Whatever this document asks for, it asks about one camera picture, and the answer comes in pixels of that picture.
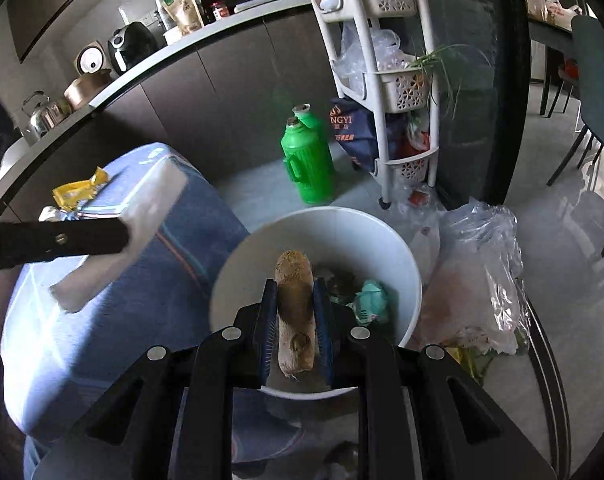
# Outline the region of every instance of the table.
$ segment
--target table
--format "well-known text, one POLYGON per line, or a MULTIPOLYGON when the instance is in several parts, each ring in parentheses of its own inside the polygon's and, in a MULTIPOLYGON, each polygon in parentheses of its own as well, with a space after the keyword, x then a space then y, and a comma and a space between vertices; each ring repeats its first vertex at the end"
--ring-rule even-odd
MULTIPOLYGON (((561 52, 565 57, 576 59, 575 46, 573 45, 573 34, 565 28, 542 22, 532 16, 528 16, 528 32, 531 40, 545 44, 547 47, 561 52)), ((550 88, 550 76, 555 69, 548 62, 548 51, 546 52, 546 76, 544 77, 544 89, 542 90, 542 103, 540 104, 540 115, 544 115, 548 102, 548 91, 550 88)))

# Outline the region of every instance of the countertop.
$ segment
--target countertop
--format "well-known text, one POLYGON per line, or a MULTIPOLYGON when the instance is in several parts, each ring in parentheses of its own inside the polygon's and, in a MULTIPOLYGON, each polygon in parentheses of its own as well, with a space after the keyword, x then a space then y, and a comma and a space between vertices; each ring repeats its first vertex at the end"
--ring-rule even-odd
POLYGON ((245 22, 250 22, 256 18, 267 16, 269 14, 275 14, 282 12, 283 10, 294 9, 295 7, 310 5, 309 0, 276 0, 269 2, 261 6, 247 9, 238 14, 233 14, 219 20, 218 22, 211 23, 202 27, 200 30, 196 30, 176 41, 171 45, 165 46, 152 56, 147 57, 131 70, 125 72, 122 76, 115 79, 113 83, 107 86, 102 92, 95 96, 92 101, 86 106, 77 110, 72 115, 67 117, 58 126, 51 129, 47 134, 42 137, 38 142, 30 147, 29 151, 26 152, 15 164, 4 174, 0 179, 0 199, 13 185, 16 179, 25 171, 29 166, 36 162, 37 158, 43 155, 47 149, 56 142, 61 136, 67 133, 77 123, 91 115, 96 110, 105 107, 107 104, 112 102, 120 94, 127 91, 128 88, 133 86, 135 81, 140 80, 146 73, 152 72, 155 67, 166 62, 172 57, 178 57, 179 53, 189 47, 199 43, 200 41, 206 40, 211 36, 227 31, 230 28, 241 25, 245 22))

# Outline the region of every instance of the metal screw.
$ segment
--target metal screw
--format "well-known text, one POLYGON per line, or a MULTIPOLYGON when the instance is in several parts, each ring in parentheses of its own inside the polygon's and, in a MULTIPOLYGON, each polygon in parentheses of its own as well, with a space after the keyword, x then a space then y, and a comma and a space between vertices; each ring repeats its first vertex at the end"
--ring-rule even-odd
POLYGON ((242 335, 242 331, 236 326, 229 326, 222 331, 222 337, 227 341, 239 339, 240 335, 242 335))
POLYGON ((426 355, 428 355, 431 359, 439 361, 440 359, 444 358, 444 349, 437 345, 427 346, 426 355))
POLYGON ((149 361, 159 361, 164 359, 166 355, 166 348, 163 346, 154 346, 153 348, 149 348, 146 353, 146 357, 148 357, 149 361))
POLYGON ((351 335, 355 339, 368 339, 371 333, 368 332, 368 328, 364 326, 354 326, 351 328, 351 335))

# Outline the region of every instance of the green plastic bottle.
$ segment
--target green plastic bottle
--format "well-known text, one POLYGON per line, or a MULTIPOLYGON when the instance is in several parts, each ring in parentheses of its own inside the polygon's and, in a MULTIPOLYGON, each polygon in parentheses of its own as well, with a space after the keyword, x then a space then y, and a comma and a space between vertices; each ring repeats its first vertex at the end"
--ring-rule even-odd
POLYGON ((293 108, 293 113, 295 116, 302 121, 304 126, 315 131, 319 139, 322 141, 324 147, 324 156, 326 158, 326 163, 331 170, 331 174, 335 174, 335 166, 333 166, 333 158, 331 156, 331 150, 329 149, 329 141, 327 140, 326 135, 326 126, 319 117, 317 117, 311 111, 311 105, 297 105, 293 108))
POLYGON ((333 178, 317 133, 291 117, 281 144, 288 176, 297 184, 302 200, 307 204, 328 202, 333 197, 333 178))

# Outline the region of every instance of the green tissue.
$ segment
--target green tissue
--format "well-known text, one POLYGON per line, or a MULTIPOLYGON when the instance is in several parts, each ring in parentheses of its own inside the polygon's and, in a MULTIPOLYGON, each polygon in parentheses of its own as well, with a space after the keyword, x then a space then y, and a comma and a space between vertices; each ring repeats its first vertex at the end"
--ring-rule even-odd
POLYGON ((388 323, 388 299, 381 283, 375 280, 366 280, 361 292, 355 295, 349 307, 353 310, 357 322, 368 326, 373 321, 388 323))

